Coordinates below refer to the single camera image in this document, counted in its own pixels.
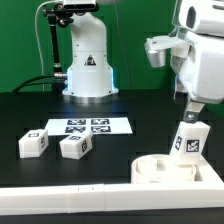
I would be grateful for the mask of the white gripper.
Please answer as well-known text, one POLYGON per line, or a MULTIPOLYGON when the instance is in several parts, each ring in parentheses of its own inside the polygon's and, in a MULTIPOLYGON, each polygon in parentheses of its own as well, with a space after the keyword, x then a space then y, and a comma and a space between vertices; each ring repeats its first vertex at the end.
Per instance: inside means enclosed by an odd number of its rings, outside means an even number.
POLYGON ((219 104, 224 100, 224 38, 190 31, 178 37, 189 47, 183 57, 172 50, 170 65, 178 76, 174 100, 185 102, 188 92, 194 101, 187 102, 183 120, 196 123, 204 103, 219 104))

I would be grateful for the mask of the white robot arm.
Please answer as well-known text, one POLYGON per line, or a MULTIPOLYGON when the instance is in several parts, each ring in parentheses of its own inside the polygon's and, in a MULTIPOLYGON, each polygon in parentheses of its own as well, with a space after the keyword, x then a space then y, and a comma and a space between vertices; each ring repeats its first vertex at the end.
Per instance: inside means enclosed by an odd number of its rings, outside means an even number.
MULTIPOLYGON (((67 70, 70 97, 104 97, 117 89, 107 63, 106 27, 86 9, 71 24, 73 61, 67 70)), ((184 120, 194 123, 205 104, 224 101, 224 0, 176 0, 175 29, 146 40, 152 67, 169 64, 175 94, 187 95, 184 120)))

